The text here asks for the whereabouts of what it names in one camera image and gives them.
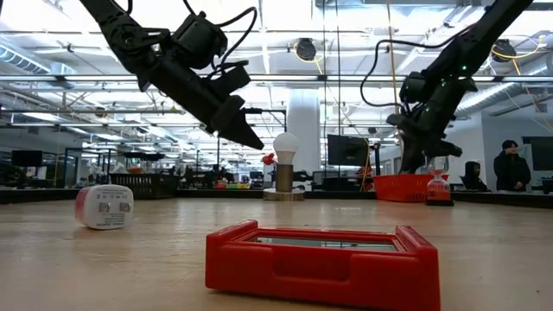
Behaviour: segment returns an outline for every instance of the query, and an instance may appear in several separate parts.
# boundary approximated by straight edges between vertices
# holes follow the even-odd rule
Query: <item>white light bulb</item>
[[[273,142],[273,148],[280,164],[291,165],[300,142],[290,133],[280,134]]]

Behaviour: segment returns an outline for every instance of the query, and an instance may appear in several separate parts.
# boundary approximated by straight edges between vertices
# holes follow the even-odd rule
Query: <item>white box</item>
[[[75,219],[92,229],[123,228],[132,221],[134,197],[124,186],[85,187],[75,201]]]

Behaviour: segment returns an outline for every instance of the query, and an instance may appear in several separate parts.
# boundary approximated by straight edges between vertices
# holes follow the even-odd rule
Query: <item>table surface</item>
[[[411,225],[440,252],[442,310],[553,309],[549,210],[179,199],[137,201],[134,219],[100,232],[74,221],[72,201],[0,206],[0,310],[339,309],[206,289],[205,236],[244,219],[376,232]]]

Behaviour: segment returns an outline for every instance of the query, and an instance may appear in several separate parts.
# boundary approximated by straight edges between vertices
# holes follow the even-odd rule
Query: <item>red basket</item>
[[[374,176],[377,199],[394,202],[419,203],[426,201],[427,186],[432,175],[384,175]]]

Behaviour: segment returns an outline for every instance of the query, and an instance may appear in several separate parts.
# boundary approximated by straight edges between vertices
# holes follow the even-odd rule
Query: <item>monitor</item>
[[[12,150],[11,165],[28,168],[42,166],[42,151],[40,150]]]
[[[328,135],[327,141],[329,165],[365,166],[369,148],[364,138]]]

